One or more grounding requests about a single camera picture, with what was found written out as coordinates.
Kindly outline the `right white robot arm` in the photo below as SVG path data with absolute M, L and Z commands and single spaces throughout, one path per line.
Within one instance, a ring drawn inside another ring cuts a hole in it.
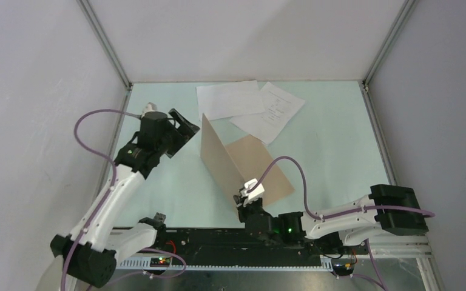
M 267 246 L 287 248 L 318 244 L 345 253 L 382 233 L 423 235 L 434 213 L 420 207 L 412 188 L 378 184 L 355 201 L 322 212 L 290 212 L 272 216 L 263 208 L 263 189 L 241 189 L 234 195 L 238 218 L 247 234 Z

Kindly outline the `brown cardboard folder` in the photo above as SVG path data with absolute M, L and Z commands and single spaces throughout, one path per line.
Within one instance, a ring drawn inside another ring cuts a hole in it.
M 235 206 L 234 195 L 244 184 L 261 178 L 274 160 L 257 138 L 247 135 L 223 144 L 206 115 L 201 116 L 200 157 L 227 202 Z M 294 187 L 281 168 L 274 165 L 262 181 L 264 205 L 270 205 L 294 193 Z

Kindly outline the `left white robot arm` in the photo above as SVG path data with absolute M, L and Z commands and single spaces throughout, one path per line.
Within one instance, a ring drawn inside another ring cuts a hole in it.
M 71 232 L 56 235 L 50 243 L 54 257 L 62 261 L 57 290 L 65 290 L 68 276 L 91 287 L 103 287 L 116 266 L 126 258 L 146 248 L 161 252 L 167 246 L 166 225 L 161 214 L 139 220 L 114 240 L 109 238 L 118 215 L 159 165 L 161 157 L 172 158 L 200 128 L 175 109 L 163 113 L 146 107 L 134 118 L 140 121 L 140 128 L 115 158 L 81 144 L 111 164 L 112 176 Z

